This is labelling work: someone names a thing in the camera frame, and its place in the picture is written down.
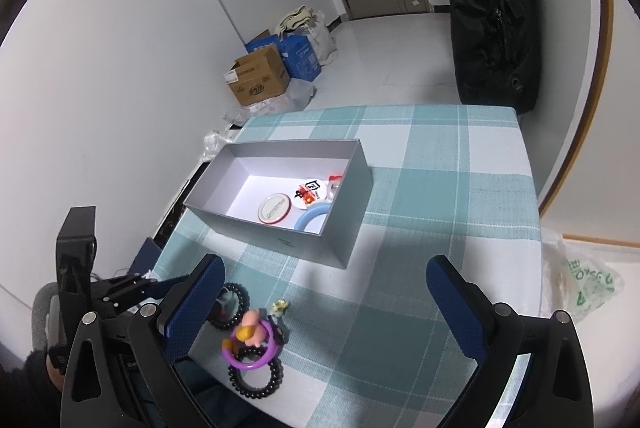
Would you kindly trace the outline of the person's left hand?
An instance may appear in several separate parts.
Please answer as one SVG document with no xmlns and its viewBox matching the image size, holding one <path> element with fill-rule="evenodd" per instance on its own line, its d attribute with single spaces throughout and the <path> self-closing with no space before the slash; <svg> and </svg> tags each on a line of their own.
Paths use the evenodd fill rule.
<svg viewBox="0 0 640 428">
<path fill-rule="evenodd" d="M 65 375 L 52 364 L 50 356 L 46 357 L 46 369 L 51 384 L 54 385 L 58 391 L 62 391 Z"/>
</svg>

